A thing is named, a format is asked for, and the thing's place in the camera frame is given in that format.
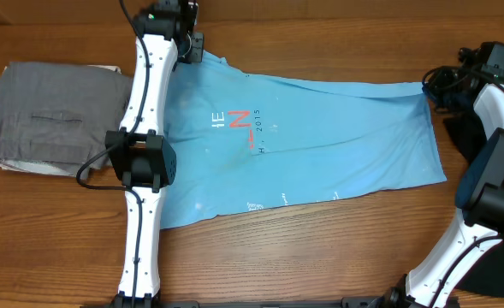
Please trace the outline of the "light blue printed t-shirt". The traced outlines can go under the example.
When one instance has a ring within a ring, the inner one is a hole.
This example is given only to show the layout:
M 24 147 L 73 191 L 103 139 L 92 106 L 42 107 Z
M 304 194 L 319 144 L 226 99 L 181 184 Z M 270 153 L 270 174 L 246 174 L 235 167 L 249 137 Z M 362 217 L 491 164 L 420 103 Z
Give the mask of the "light blue printed t-shirt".
M 206 54 L 169 82 L 177 155 L 161 225 L 444 182 L 418 82 L 321 82 L 247 74 Z

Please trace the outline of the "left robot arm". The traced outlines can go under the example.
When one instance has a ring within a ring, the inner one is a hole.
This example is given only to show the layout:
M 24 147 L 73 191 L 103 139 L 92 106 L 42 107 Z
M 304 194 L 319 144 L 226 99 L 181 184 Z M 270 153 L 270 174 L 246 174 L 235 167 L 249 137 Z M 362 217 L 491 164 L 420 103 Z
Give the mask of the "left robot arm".
M 204 36 L 195 33 L 194 1 L 156 1 L 132 20 L 136 33 L 133 87 L 126 112 L 105 146 L 127 203 L 122 278 L 112 307 L 158 307 L 158 250 L 166 190 L 176 154 L 164 132 L 170 75 L 178 63 L 201 62 Z

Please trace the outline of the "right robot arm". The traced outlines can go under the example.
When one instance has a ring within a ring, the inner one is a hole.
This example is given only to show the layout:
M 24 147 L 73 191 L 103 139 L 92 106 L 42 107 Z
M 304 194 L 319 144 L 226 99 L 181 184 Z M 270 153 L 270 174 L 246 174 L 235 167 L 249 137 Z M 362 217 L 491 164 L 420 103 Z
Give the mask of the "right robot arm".
M 344 298 L 343 307 L 457 307 L 451 292 L 504 240 L 504 43 L 461 48 L 459 66 L 433 68 L 424 94 L 469 167 L 448 229 L 415 269 L 378 298 Z

